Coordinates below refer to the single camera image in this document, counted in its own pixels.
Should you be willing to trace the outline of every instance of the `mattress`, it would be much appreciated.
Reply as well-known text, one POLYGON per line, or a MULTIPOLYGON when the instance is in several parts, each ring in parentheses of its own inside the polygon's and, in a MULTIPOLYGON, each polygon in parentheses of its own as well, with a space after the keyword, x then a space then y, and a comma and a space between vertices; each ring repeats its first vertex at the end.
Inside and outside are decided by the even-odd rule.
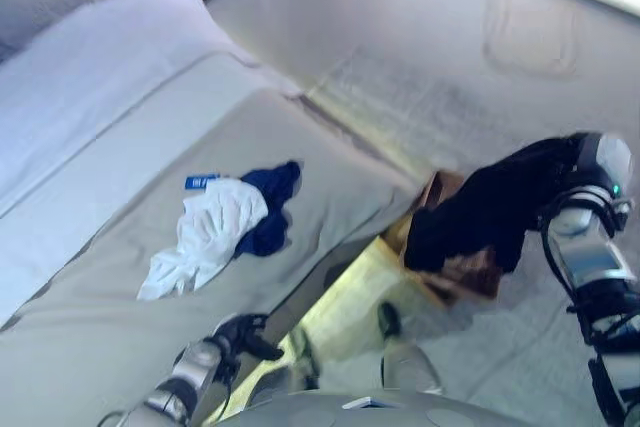
POLYGON ((0 85, 0 324, 237 102, 298 92, 202 0, 85 6, 3 64, 0 85))
POLYGON ((184 344, 237 312, 273 312, 332 252, 383 230, 419 186, 272 90, 252 94, 155 177, 0 336, 2 425, 96 425, 171 370, 184 344), (242 255, 195 293, 136 301, 149 258, 175 244, 186 176, 298 160, 284 249, 242 255))

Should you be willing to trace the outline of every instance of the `gray bedspread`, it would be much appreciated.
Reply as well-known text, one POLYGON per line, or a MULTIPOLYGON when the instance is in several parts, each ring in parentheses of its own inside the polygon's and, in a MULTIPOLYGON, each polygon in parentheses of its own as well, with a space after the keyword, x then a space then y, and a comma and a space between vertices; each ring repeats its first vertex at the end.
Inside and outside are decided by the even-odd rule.
POLYGON ((111 219, 0 334, 0 425, 86 427, 131 406, 170 372, 186 342, 231 313, 273 311, 334 248, 398 218, 417 189, 279 94, 252 95, 111 219), (302 176, 285 205, 291 227, 282 251, 242 255, 193 294, 135 300, 151 255, 176 242, 186 176, 241 175, 289 159, 301 162, 302 176))

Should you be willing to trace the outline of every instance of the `floor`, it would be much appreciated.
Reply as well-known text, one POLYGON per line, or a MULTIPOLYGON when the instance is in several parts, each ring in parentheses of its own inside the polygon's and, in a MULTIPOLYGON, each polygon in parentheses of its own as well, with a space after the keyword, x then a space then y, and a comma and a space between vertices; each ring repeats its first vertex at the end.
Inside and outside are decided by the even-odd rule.
MULTIPOLYGON (((417 177, 528 141, 612 130, 640 153, 640 22, 589 0, 210 0, 214 19, 417 177)), ((638 176, 631 193, 640 191, 638 176)), ((640 265, 634 218, 618 242, 640 265)), ((449 396, 540 425, 604 425, 574 318, 538 239, 495 303, 434 308, 375 246, 303 320, 321 387, 379 386, 391 299, 449 396)))

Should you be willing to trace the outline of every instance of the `white cloth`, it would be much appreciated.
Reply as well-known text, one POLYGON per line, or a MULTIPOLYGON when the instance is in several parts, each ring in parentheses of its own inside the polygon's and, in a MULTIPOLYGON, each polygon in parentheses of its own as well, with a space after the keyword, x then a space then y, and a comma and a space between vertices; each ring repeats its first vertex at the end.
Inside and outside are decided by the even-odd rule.
POLYGON ((231 260, 236 245, 268 213, 262 194, 237 179, 207 183, 202 195, 184 200, 178 245, 151 257, 139 300, 197 290, 231 260))

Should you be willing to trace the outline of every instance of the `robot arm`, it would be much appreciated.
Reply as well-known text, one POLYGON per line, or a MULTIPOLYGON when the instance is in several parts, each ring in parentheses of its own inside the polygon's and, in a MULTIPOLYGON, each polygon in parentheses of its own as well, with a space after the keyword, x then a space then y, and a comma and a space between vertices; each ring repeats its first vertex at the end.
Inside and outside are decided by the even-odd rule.
POLYGON ((282 350, 259 336, 266 322, 267 316, 259 314, 237 315, 223 321, 210 336, 189 344, 176 358, 167 380, 140 404, 129 412, 109 414, 99 426, 111 418, 118 419, 117 427, 188 426, 214 383, 227 388, 228 402, 241 353, 261 360, 277 360, 283 355, 282 350))
POLYGON ((610 425, 640 425, 640 284, 613 243, 632 202, 622 198, 631 153, 619 138, 588 134, 568 190, 546 210, 545 256, 572 301, 587 345, 598 405, 610 425))

